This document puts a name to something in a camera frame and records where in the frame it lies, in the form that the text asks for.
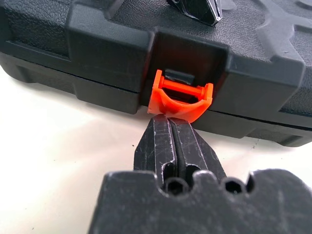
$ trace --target metal tool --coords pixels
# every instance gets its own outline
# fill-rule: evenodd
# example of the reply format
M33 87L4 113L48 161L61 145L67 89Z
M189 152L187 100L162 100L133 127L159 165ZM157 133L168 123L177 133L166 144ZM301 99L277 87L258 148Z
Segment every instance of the metal tool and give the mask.
M159 115L135 152L134 171L105 176L89 234L305 234L312 193L284 170L247 184L226 177L191 125Z
M222 19L221 0L167 0L184 15L214 26Z

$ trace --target white surface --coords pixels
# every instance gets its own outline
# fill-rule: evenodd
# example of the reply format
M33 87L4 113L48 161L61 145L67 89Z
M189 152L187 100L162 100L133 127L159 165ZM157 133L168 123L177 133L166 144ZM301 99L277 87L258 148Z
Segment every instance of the white surface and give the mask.
M86 234L104 174L132 169L146 108L113 111L1 68L0 103L0 233ZM312 186L312 144L199 134L229 176L245 181L248 171L284 168Z

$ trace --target black plastic case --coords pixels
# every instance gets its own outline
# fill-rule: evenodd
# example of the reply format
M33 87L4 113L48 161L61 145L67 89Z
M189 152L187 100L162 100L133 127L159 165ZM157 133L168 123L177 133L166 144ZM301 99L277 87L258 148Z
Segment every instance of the black plastic case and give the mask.
M215 86L197 129L285 146L312 141L312 2L223 0L209 27L166 0L0 0L0 65L134 114L157 69Z

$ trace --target orange plastic clip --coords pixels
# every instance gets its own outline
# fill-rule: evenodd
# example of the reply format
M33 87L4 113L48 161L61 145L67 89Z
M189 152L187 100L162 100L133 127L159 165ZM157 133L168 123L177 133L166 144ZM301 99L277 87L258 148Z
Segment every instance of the orange plastic clip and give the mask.
M185 103L170 98L162 88L192 95L197 98L196 103ZM153 84L152 95L148 105L148 112L165 114L167 117L176 117L189 121L198 119L211 105L214 85L208 83L205 87L192 87L165 79L162 71L157 70Z

